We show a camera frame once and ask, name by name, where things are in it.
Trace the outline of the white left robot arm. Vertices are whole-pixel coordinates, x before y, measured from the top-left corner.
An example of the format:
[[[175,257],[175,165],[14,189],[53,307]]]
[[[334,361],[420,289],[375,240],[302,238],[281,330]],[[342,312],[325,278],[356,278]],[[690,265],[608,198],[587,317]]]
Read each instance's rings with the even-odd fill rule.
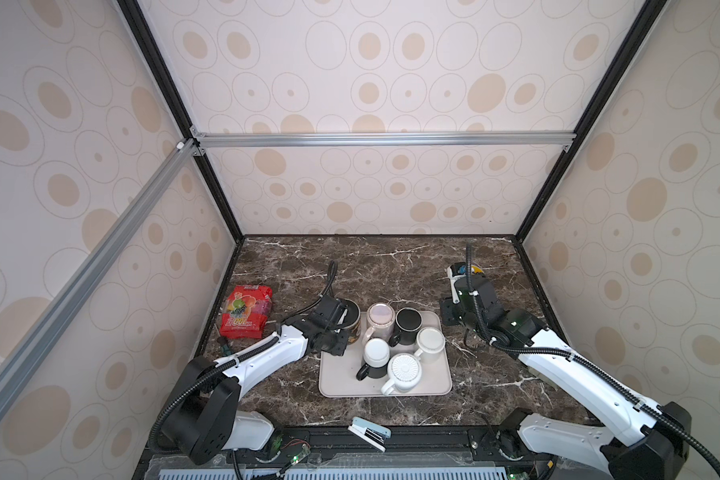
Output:
[[[323,295],[310,311],[286,319],[279,330],[230,356],[199,356],[183,369],[150,429],[147,445],[157,454],[182,454],[202,465],[227,450],[271,448],[276,427],[258,412],[238,411],[239,401],[282,367],[310,353],[340,357],[356,303]]]

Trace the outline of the green handled screwdriver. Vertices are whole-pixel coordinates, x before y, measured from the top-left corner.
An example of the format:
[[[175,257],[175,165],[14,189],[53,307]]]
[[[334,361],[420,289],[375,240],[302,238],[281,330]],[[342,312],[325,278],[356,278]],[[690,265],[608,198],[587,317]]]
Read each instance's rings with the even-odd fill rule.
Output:
[[[219,346],[220,350],[220,358],[219,360],[226,360],[228,357],[231,357],[234,355],[234,352],[230,346],[230,340],[227,337],[219,336],[216,339],[216,342]]]

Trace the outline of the white ribbed mug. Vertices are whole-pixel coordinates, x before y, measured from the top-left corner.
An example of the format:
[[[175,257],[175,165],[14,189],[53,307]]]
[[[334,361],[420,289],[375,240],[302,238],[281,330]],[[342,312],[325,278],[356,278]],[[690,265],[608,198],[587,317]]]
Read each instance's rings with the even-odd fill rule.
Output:
[[[418,357],[410,353],[399,353],[387,364],[388,379],[380,388],[384,396],[406,393],[416,387],[423,376],[423,367]]]

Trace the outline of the black skull mug red inside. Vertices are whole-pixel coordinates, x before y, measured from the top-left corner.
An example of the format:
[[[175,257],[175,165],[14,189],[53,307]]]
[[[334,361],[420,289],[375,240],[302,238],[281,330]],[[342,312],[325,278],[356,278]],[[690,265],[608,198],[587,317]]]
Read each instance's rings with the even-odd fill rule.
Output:
[[[342,345],[355,343],[360,336],[360,309],[352,300],[340,299],[344,313],[337,325],[337,336]]]

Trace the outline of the light blue white stapler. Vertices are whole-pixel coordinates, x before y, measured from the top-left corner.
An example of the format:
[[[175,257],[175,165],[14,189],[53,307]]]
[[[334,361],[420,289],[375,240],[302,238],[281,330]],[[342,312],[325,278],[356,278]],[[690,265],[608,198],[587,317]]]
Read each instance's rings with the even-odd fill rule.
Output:
[[[348,430],[381,452],[386,451],[385,443],[392,435],[389,428],[360,417],[353,418]]]

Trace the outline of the small black mug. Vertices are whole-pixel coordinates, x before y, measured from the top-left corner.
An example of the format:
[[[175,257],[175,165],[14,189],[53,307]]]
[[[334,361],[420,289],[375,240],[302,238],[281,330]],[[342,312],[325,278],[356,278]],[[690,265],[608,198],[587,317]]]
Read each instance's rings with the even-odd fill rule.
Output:
[[[418,310],[410,307],[401,308],[396,313],[388,345],[390,347],[413,345],[421,327],[422,315]]]

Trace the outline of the cream white mug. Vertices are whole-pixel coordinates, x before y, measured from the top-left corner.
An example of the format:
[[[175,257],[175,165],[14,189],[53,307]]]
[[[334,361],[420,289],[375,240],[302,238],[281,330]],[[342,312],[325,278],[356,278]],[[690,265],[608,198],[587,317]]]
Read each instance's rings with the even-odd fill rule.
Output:
[[[434,327],[422,328],[416,337],[416,351],[414,356],[421,363],[436,361],[445,350],[445,337],[443,333]]]

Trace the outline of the black and white mug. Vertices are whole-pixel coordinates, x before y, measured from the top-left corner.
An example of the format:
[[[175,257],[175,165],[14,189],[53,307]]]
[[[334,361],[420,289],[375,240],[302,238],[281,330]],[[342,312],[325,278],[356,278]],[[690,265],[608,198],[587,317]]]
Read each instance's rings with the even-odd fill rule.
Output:
[[[387,375],[387,365],[391,358],[390,346],[379,338],[371,339],[364,346],[363,363],[355,378],[363,381],[367,378],[381,379]]]

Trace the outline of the beige plastic tray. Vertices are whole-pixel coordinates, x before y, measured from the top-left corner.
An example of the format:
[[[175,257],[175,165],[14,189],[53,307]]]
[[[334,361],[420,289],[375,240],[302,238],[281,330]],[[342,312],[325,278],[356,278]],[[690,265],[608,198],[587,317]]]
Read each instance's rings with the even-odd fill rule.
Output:
[[[376,303],[350,330],[341,356],[321,355],[319,389],[329,398],[438,396],[452,388],[439,317]]]

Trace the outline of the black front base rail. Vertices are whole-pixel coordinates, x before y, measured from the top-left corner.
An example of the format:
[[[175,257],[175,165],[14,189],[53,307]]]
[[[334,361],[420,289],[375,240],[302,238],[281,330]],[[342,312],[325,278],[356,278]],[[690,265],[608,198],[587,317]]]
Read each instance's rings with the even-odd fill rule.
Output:
[[[136,479],[605,479],[573,460],[527,453],[510,460],[488,425],[394,427],[381,449],[347,427],[286,428],[271,452],[223,451],[203,465],[148,456]]]

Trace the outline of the red snack bag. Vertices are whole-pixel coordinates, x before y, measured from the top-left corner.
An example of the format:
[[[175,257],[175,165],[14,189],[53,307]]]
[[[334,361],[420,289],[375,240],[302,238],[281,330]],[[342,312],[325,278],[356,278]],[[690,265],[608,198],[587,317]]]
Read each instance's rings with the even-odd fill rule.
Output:
[[[261,339],[272,309],[273,290],[264,285],[237,285],[221,316],[220,334],[230,340]]]

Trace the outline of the pink ceramic mug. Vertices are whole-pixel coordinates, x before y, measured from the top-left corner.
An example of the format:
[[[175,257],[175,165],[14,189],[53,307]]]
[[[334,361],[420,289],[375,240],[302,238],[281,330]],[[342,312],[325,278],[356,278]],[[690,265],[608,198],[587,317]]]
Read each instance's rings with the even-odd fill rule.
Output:
[[[386,303],[375,303],[366,312],[365,325],[363,344],[374,338],[388,341],[395,326],[395,310]]]

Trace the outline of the blue butterfly mug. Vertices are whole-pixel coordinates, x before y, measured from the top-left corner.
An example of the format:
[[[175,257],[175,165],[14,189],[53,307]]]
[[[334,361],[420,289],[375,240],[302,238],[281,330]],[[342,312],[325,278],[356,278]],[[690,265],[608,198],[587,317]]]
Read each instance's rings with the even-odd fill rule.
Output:
[[[448,267],[448,271],[449,271],[448,276],[450,278],[465,277],[467,274],[467,265],[465,262],[457,262],[457,263],[451,264]],[[471,271],[475,275],[483,275],[484,274],[483,270],[476,265],[471,266]]]

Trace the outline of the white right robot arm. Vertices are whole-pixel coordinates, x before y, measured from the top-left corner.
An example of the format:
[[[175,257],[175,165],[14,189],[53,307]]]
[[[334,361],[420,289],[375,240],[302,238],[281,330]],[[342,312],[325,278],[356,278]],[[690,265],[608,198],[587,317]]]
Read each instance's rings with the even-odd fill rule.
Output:
[[[640,394],[576,352],[540,318],[504,309],[488,279],[466,264],[452,265],[447,274],[450,293],[440,301],[447,323],[465,326],[520,361],[600,422],[585,426],[516,408],[496,433],[504,458],[550,454],[614,479],[674,479],[696,451],[720,478],[720,461],[692,436],[692,418],[682,406]]]

